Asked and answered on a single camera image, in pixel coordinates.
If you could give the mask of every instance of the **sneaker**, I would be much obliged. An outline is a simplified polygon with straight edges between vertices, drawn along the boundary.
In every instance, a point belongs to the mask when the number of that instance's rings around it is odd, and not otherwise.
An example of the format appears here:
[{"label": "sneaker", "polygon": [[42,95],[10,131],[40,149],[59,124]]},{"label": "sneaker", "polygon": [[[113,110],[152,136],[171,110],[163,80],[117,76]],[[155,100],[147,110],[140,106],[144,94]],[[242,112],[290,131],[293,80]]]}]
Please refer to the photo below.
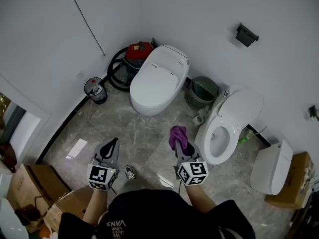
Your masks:
[{"label": "sneaker", "polygon": [[136,179],[134,169],[130,165],[125,167],[125,175],[129,180]]}]

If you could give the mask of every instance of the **toilet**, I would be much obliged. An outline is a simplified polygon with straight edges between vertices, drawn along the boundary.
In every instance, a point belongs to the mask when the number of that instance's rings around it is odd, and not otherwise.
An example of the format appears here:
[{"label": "toilet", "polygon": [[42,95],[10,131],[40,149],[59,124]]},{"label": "toilet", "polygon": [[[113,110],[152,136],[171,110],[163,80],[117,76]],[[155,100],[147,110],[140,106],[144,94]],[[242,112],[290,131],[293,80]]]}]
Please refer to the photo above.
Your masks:
[{"label": "toilet", "polygon": [[278,195],[284,186],[293,150],[281,141],[258,151],[250,175],[250,186],[261,193]]},{"label": "toilet", "polygon": [[254,90],[231,86],[220,95],[195,138],[201,156],[209,164],[225,162],[233,154],[239,134],[263,110],[264,98]]},{"label": "toilet", "polygon": [[177,96],[188,70],[189,60],[182,51],[169,45],[156,48],[132,80],[134,109],[146,116],[162,112]]}]

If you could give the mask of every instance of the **open toilet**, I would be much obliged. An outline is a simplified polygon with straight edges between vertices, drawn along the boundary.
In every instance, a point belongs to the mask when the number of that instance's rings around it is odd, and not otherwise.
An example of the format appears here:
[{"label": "open toilet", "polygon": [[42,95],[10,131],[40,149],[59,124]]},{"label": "open toilet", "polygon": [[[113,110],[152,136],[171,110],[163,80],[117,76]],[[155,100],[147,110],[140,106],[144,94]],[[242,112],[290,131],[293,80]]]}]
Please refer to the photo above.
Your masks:
[{"label": "open toilet", "polygon": [[180,50],[162,45],[152,51],[131,83],[135,110],[147,116],[163,111],[180,91],[188,70],[188,57]]},{"label": "open toilet", "polygon": [[220,95],[209,118],[196,135],[195,144],[210,164],[225,162],[234,152],[242,129],[262,111],[264,98],[254,90],[231,86]]}]

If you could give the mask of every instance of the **closed toilet lid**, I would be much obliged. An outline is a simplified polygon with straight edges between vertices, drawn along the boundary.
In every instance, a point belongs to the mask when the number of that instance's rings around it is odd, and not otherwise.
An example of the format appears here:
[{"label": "closed toilet lid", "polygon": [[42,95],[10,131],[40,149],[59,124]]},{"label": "closed toilet lid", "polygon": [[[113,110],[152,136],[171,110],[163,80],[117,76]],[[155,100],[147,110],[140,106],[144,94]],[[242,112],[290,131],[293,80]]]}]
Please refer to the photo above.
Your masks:
[{"label": "closed toilet lid", "polygon": [[141,69],[131,83],[131,97],[145,107],[164,103],[175,91],[178,78],[169,70],[151,63]]},{"label": "closed toilet lid", "polygon": [[221,106],[218,115],[233,120],[242,128],[252,122],[263,110],[264,98],[258,91],[240,90],[232,94]]},{"label": "closed toilet lid", "polygon": [[294,153],[285,140],[283,140],[281,144],[279,143],[278,147],[280,147],[280,150],[277,150],[278,161],[273,168],[273,178],[270,183],[270,190],[273,195],[278,195],[283,188]]}]

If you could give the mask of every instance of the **gray marble tile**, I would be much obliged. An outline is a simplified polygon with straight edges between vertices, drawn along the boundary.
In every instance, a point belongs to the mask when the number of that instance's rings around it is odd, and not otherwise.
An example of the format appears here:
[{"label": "gray marble tile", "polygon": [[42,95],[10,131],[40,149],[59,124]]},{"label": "gray marble tile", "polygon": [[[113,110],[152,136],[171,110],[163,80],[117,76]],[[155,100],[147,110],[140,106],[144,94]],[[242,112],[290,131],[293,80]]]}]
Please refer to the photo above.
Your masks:
[{"label": "gray marble tile", "polygon": [[[71,189],[78,189],[87,185],[87,164],[96,145],[118,137],[121,171],[113,184],[115,192],[119,194],[127,182],[124,174],[127,164],[132,165],[137,177],[149,185],[155,188],[169,185],[178,192],[180,180],[176,179],[173,169],[177,160],[168,145],[169,130],[173,125],[186,126],[188,138],[194,140],[198,128],[191,119],[196,113],[186,104],[184,92],[180,92],[159,115],[146,117],[134,110],[129,93],[111,90],[103,105],[88,101],[79,110],[53,143],[43,162],[53,165]],[[244,129],[241,136],[246,133],[247,129]],[[75,158],[68,157],[79,139],[88,143]],[[238,145],[226,162],[208,166],[209,177],[202,188],[218,204],[234,199],[251,222],[257,238],[283,238],[294,211],[267,204],[265,195],[249,185],[256,154],[262,148],[265,146],[255,136]],[[190,203],[183,185],[180,195]],[[115,196],[113,191],[109,191],[109,202]]]},{"label": "gray marble tile", "polygon": [[115,95],[108,95],[107,101],[96,107],[93,117],[109,119],[118,127],[123,128],[136,114],[131,104],[130,93],[119,92]]},{"label": "gray marble tile", "polygon": [[[181,112],[171,127],[174,125],[185,126],[187,128],[188,138],[194,140],[197,128],[193,125],[191,119],[192,117],[190,115]],[[157,180],[162,180],[164,183],[166,182],[174,185],[177,180],[173,167],[176,165],[177,159],[175,157],[175,152],[172,151],[168,144],[169,135],[168,130],[165,137],[144,164],[143,172],[148,173],[153,177],[157,177]]]}]

